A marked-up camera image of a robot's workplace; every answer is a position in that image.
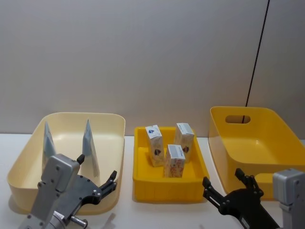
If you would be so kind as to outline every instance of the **gray wall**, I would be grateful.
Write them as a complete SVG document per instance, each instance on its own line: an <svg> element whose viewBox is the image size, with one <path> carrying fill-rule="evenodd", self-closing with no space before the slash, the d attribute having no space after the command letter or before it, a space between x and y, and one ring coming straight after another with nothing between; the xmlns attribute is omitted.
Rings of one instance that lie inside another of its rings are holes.
<svg viewBox="0 0 305 229"><path fill-rule="evenodd" d="M249 106L275 110L305 139L305 1L271 0Z"/></svg>
<svg viewBox="0 0 305 229"><path fill-rule="evenodd" d="M207 136L211 106L245 105L266 6L267 0L2 0L0 132L30 133L45 115L72 111L120 114L127 135L139 125L189 122ZM275 21L265 30L278 32ZM262 43L271 56L275 34ZM278 64L277 74L266 73L266 54L249 103L281 112L291 104L275 103L287 91L283 82L269 100L255 92L283 71ZM304 70L293 66L298 75Z"/></svg>

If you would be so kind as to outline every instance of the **yellow storage basket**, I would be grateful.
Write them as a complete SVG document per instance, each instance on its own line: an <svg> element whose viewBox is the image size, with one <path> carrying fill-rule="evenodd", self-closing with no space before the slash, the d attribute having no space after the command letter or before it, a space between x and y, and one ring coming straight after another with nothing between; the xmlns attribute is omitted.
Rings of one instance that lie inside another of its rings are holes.
<svg viewBox="0 0 305 229"><path fill-rule="evenodd" d="M255 176L264 191L263 199L273 198L273 173L288 168L305 171L302 143L267 108L212 107L209 145L227 193L244 187L234 176L236 168Z"/></svg>

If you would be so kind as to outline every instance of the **white table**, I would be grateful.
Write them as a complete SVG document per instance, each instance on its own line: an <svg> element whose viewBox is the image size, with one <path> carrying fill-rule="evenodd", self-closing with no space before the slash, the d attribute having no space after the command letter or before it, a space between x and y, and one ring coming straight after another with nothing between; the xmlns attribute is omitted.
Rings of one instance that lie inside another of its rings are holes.
<svg viewBox="0 0 305 229"><path fill-rule="evenodd" d="M18 228L24 215L11 198L6 176L31 135L0 134L1 228ZM199 146L210 174L210 180L225 195L215 170L207 138L198 138ZM145 204L132 200L133 136L125 137L125 153L122 186L117 205L110 211L86 216L89 229L238 229L239 222L231 216L222 216L209 202L200 204ZM263 206L282 226L282 211L275 201L263 202ZM73 223L69 228L79 228Z"/></svg>

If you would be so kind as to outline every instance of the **gray robot arm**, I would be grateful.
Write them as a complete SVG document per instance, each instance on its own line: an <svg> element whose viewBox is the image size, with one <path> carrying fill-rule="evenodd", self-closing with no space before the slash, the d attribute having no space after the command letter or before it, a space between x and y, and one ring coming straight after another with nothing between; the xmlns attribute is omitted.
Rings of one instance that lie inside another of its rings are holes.
<svg viewBox="0 0 305 229"><path fill-rule="evenodd" d="M77 175L85 156L74 161L64 155L51 156L38 183L38 194L30 214L19 229L65 229L72 221L82 228L88 222L75 217L85 204L99 204L116 189L114 171L105 184L98 187Z"/></svg>
<svg viewBox="0 0 305 229"><path fill-rule="evenodd" d="M304 229L305 173L295 169L274 173L273 190L283 211L284 229Z"/></svg>

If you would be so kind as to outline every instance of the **yellow plastic bin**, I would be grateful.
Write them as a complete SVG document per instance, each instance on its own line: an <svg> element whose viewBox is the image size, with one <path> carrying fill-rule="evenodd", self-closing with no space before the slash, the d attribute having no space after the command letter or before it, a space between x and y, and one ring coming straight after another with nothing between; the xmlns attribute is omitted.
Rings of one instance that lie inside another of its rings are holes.
<svg viewBox="0 0 305 229"><path fill-rule="evenodd" d="M244 187L234 176L236 168L255 176L263 199L273 199L273 173L288 168L305 171L302 143L267 108L212 107L209 146L227 193Z"/></svg>
<svg viewBox="0 0 305 229"><path fill-rule="evenodd" d="M99 205L84 205L78 214L101 214L115 206L122 177L125 119L117 114L54 113L41 120L8 174L7 181L19 208L29 212L38 192L45 122L49 124L56 152L76 160L82 152L88 119L100 168L99 180L95 184L102 185L116 170L118 186Z"/></svg>
<svg viewBox="0 0 305 229"><path fill-rule="evenodd" d="M173 144L175 127L160 127L163 147ZM209 177L203 157L194 137L192 155L185 163L182 178L163 177L163 167L153 167L148 152L145 127L134 131L133 196L139 202L195 203L203 201L203 177Z"/></svg>

